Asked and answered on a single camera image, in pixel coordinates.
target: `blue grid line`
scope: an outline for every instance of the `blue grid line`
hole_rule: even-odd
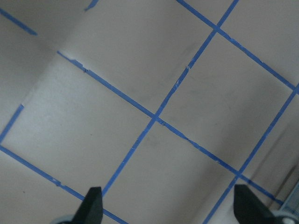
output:
[[[207,224],[210,221],[211,217],[217,211],[217,209],[219,208],[219,206],[221,205],[221,203],[223,202],[223,200],[226,198],[226,196],[228,195],[228,193],[230,192],[230,190],[233,188],[233,186],[235,185],[235,183],[237,182],[237,180],[240,178],[240,175],[246,169],[246,167],[251,162],[251,160],[253,159],[253,157],[255,156],[255,154],[258,152],[258,150],[261,147],[261,145],[264,143],[264,141],[266,140],[266,138],[268,137],[268,135],[270,134],[270,132],[273,130],[274,126],[277,124],[278,120],[283,115],[283,113],[287,109],[288,105],[294,99],[295,95],[298,93],[298,90],[299,90],[299,84],[292,91],[291,95],[288,97],[288,99],[286,100],[286,102],[284,103],[284,105],[281,107],[281,109],[279,110],[279,112],[277,113],[277,115],[275,116],[275,118],[273,119],[273,121],[270,123],[269,127],[266,129],[266,131],[262,135],[261,139],[258,141],[258,143],[256,144],[256,146],[254,147],[254,149],[252,150],[252,152],[250,153],[250,155],[248,156],[248,158],[246,159],[246,161],[244,162],[244,164],[240,168],[240,170],[239,170],[240,173],[234,177],[234,179],[231,181],[231,183],[229,184],[229,186],[225,189],[225,191],[223,192],[223,194],[221,195],[221,197],[218,199],[218,201],[216,202],[216,204],[214,205],[214,207],[212,208],[212,210],[210,211],[210,213],[207,215],[207,217],[204,220],[203,224]]]
[[[243,47],[238,41],[231,38],[226,32],[224,32],[222,29],[220,29],[219,26],[212,23],[208,18],[206,18],[204,15],[199,13],[196,9],[194,9],[192,6],[190,6],[188,3],[186,3],[184,0],[177,0],[178,3],[180,3],[183,7],[185,7],[187,10],[189,10],[193,15],[195,15],[197,18],[202,20],[205,24],[213,28],[217,33],[219,33],[221,36],[223,36],[225,39],[227,39],[229,42],[231,42],[233,45],[235,45],[238,49],[243,51],[248,57],[250,57],[253,61],[261,65],[264,69],[266,69],[269,73],[271,73],[274,77],[276,77],[279,81],[284,83],[286,86],[288,86],[291,90],[295,89],[295,86],[291,84],[288,80],[286,80],[284,77],[282,77],[280,74],[278,74],[275,70],[273,70],[270,66],[268,66],[266,63],[262,62],[257,56],[255,56],[253,53],[251,53],[249,50],[247,50],[245,47]]]
[[[3,129],[2,133],[0,134],[0,144],[4,140],[5,136],[7,135],[7,133],[9,132],[9,130],[11,129],[11,127],[13,126],[14,122],[17,120],[23,109],[24,106],[21,104],[13,114],[12,118],[9,120],[6,127]]]
[[[17,118],[19,117],[19,115],[20,115],[20,113],[22,112],[23,109],[24,109],[24,106],[22,104],[17,108],[17,110],[15,111],[15,113],[13,114],[13,116],[11,117],[10,121],[8,122],[8,124],[6,125],[6,127],[4,128],[4,130],[2,131],[2,133],[0,134],[0,143],[3,141],[3,139],[5,138],[5,136],[7,135],[7,133],[9,132],[9,130],[11,129],[12,125],[15,123],[15,121],[17,120]],[[54,183],[56,186],[62,188],[63,190],[65,190],[68,193],[70,193],[71,195],[73,195],[76,198],[78,198],[81,201],[83,201],[83,199],[84,199],[83,195],[79,194],[78,192],[76,192],[72,188],[61,184],[60,181],[58,181],[57,179],[55,179],[51,175],[47,174],[46,172],[42,171],[38,167],[32,165],[31,163],[29,163],[25,159],[21,158],[17,154],[13,153],[9,149],[7,149],[7,148],[3,147],[2,145],[0,145],[0,151],[2,151],[3,153],[5,153],[6,155],[9,155],[13,159],[17,160],[19,163],[23,164],[24,166],[28,167],[29,169],[31,169],[35,173],[37,173],[40,176],[42,176],[43,178],[45,178],[48,181]],[[111,219],[115,220],[116,222],[120,223],[120,224],[128,224],[127,222],[125,222],[121,218],[117,217],[116,215],[112,214],[111,212],[109,212],[109,211],[107,211],[105,209],[103,210],[103,213],[105,215],[107,215],[108,217],[110,217]]]
[[[66,57],[65,55],[63,55],[59,51],[57,53],[60,56],[62,56],[64,59],[68,60],[70,63],[74,64],[76,67],[78,67],[79,69],[81,69],[83,72],[89,73],[90,76],[93,77],[95,80],[97,80],[98,82],[100,82],[101,84],[103,84],[105,87],[107,87],[108,89],[110,89],[112,92],[114,92],[115,94],[117,94],[118,96],[120,96],[121,98],[123,98],[124,100],[126,100],[127,102],[129,102],[131,105],[133,105],[134,107],[136,107],[137,109],[139,109],[140,111],[142,111],[143,113],[145,113],[146,115],[148,115],[149,117],[152,118],[154,116],[154,114],[152,112],[150,112],[145,107],[143,107],[142,105],[140,105],[139,103],[137,103],[136,101],[134,101],[132,98],[130,98],[129,96],[127,96],[125,93],[121,92],[120,90],[118,90],[117,88],[115,88],[114,86],[112,86],[110,83],[108,83],[103,78],[101,78],[100,76],[98,76],[97,74],[95,74],[93,71],[86,69],[77,60],[71,60],[71,59],[69,59],[68,57]],[[236,169],[234,169],[233,167],[231,167],[230,165],[228,165],[226,162],[224,162],[223,160],[221,160],[220,158],[218,158],[217,156],[215,156],[214,154],[212,154],[208,150],[204,149],[198,143],[196,143],[196,142],[190,140],[189,138],[187,138],[178,129],[174,128],[173,126],[171,126],[170,124],[168,124],[167,122],[165,122],[164,120],[162,120],[161,118],[158,118],[157,122],[160,123],[161,125],[167,127],[171,132],[173,132],[177,136],[181,137],[182,139],[185,139],[185,140],[189,141],[195,148],[197,148],[203,154],[207,155],[212,160],[214,160],[217,163],[219,163],[220,165],[222,165],[225,169],[229,170],[230,172],[232,172],[235,175],[239,174],[239,172]],[[254,183],[252,180],[248,179],[247,177],[245,177],[243,175],[241,175],[240,178],[242,178],[248,184],[250,184],[251,186],[253,186],[257,190],[259,190],[260,192],[262,192],[263,194],[265,194],[266,196],[268,196],[273,201],[277,202],[278,204],[283,204],[283,202],[281,200],[277,199],[274,195],[272,195],[271,193],[269,193],[267,190],[263,189],[258,184]]]
[[[25,30],[27,33],[29,33],[31,35],[37,36],[37,32],[35,32],[34,30],[32,30],[31,28],[29,28],[28,26],[26,26],[24,23],[22,23],[18,19],[14,18],[11,14],[9,14],[8,12],[6,12],[2,8],[0,8],[0,14],[3,15],[4,17],[6,17],[7,19],[9,19],[11,22],[13,22],[14,24],[16,24],[21,29]]]
[[[220,19],[220,21],[218,23],[219,26],[221,26],[223,24],[223,22],[226,20],[226,18],[228,17],[228,15],[230,14],[230,12],[233,10],[233,8],[237,4],[237,2],[238,2],[238,0],[234,0],[233,1],[233,3],[231,4],[231,6],[228,8],[228,10],[225,12],[225,14],[223,15],[223,17]],[[181,83],[183,82],[184,78],[188,74],[189,70],[193,67],[193,65],[195,64],[195,62],[200,57],[200,55],[204,52],[204,50],[206,49],[206,47],[208,46],[208,44],[211,42],[211,40],[215,36],[215,34],[216,34],[216,32],[213,30],[210,33],[210,35],[206,38],[206,40],[204,41],[204,43],[201,45],[201,47],[199,48],[199,50],[196,52],[195,56],[191,59],[191,61],[189,62],[188,66],[184,69],[183,73],[180,75],[180,77],[178,78],[178,80],[176,81],[176,83],[174,84],[174,86],[172,87],[172,89],[170,90],[170,92],[165,97],[165,99],[161,103],[160,107],[158,108],[157,112],[152,117],[151,121],[145,127],[145,129],[143,130],[143,132],[138,137],[137,141],[134,143],[134,145],[132,146],[132,148],[129,150],[129,152],[126,155],[126,157],[124,158],[124,160],[121,162],[121,164],[119,165],[119,167],[117,168],[117,170],[115,171],[115,173],[112,175],[112,177],[108,181],[107,185],[103,189],[103,196],[108,192],[108,190],[110,189],[110,187],[112,186],[112,184],[115,182],[115,180],[117,179],[117,177],[119,176],[119,174],[121,173],[121,171],[124,169],[124,167],[126,166],[127,162],[132,157],[132,155],[134,154],[135,150],[137,149],[137,147],[139,146],[139,144],[141,143],[141,141],[143,140],[143,138],[146,136],[146,134],[149,132],[149,130],[152,128],[152,126],[154,125],[154,123],[159,118],[160,114],[162,113],[163,109],[166,107],[166,105],[167,105],[169,99],[171,98],[171,96],[174,94],[174,92],[181,85]]]
[[[39,174],[43,178],[45,178],[48,181],[52,182],[57,187],[60,187],[61,189],[65,190],[66,192],[70,193],[71,195],[75,196],[76,198],[80,199],[81,201],[84,199],[84,196],[81,195],[80,193],[76,192],[75,190],[73,190],[72,188],[70,188],[70,187],[68,187],[66,185],[63,185],[59,180],[55,179],[51,175],[49,175],[46,172],[42,171],[40,168],[32,165],[31,163],[29,163],[28,161],[26,161],[23,158],[19,157],[17,154],[13,153],[12,151],[10,151],[9,149],[3,147],[2,145],[0,145],[0,151],[2,151],[3,153],[5,153],[6,155],[9,155],[13,159],[17,160],[19,163],[23,164],[27,168],[31,169],[35,173]],[[109,218],[115,220],[116,222],[118,222],[120,224],[128,224],[127,222],[125,222],[121,218],[117,217],[116,215],[112,214],[111,212],[107,211],[106,209],[104,209],[103,212]]]
[[[89,4],[89,6],[87,8],[85,8],[84,10],[87,11],[93,7],[95,7],[95,5],[98,3],[99,0],[92,0],[92,2]]]

